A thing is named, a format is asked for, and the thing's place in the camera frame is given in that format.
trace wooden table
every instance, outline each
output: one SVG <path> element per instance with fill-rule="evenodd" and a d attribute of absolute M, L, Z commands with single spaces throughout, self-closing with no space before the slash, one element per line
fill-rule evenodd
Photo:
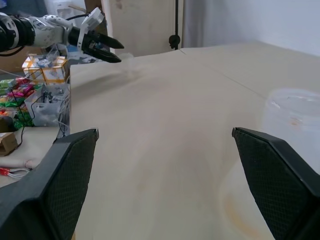
<path fill-rule="evenodd" d="M 221 186 L 239 159 L 232 128 L 259 129 L 275 88 L 320 92 L 319 66 L 263 43 L 72 66 L 71 132 L 100 133 L 77 240 L 272 239 L 262 217 L 263 235 L 237 213 L 226 225 Z"/>

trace cardboard box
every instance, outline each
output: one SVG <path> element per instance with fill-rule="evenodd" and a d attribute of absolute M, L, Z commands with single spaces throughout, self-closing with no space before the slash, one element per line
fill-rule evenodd
<path fill-rule="evenodd" d="M 18 146 L 13 132 L 0 133 L 0 156 L 6 156 Z"/>
<path fill-rule="evenodd" d="M 32 56 L 28 56 L 22 68 L 24 74 L 34 82 L 46 82 L 48 84 L 64 84 L 67 80 L 69 67 L 64 56 L 59 56 L 53 63 L 53 67 L 38 67 Z"/>

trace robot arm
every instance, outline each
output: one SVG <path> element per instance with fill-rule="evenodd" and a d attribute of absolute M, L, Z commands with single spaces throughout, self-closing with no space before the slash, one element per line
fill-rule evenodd
<path fill-rule="evenodd" d="M 0 12 L 0 52 L 24 46 L 46 48 L 52 44 L 71 44 L 97 59 L 121 62 L 108 49 L 123 49 L 124 46 L 116 39 L 94 31 L 103 19 L 98 7 L 84 19 L 80 28 L 55 15 L 20 18 Z"/>

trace white curtain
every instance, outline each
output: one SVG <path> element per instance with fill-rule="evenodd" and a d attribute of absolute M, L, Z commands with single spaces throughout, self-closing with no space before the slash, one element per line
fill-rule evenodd
<path fill-rule="evenodd" d="M 319 0 L 184 0 L 183 47 L 262 41 L 320 55 Z"/>

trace wooden panel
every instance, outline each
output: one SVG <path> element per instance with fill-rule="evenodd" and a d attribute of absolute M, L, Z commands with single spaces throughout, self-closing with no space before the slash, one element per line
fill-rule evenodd
<path fill-rule="evenodd" d="M 108 33 L 125 47 L 115 53 L 135 57 L 171 51 L 175 33 L 175 0 L 102 0 Z M 179 35 L 182 36 L 183 4 L 179 1 Z"/>

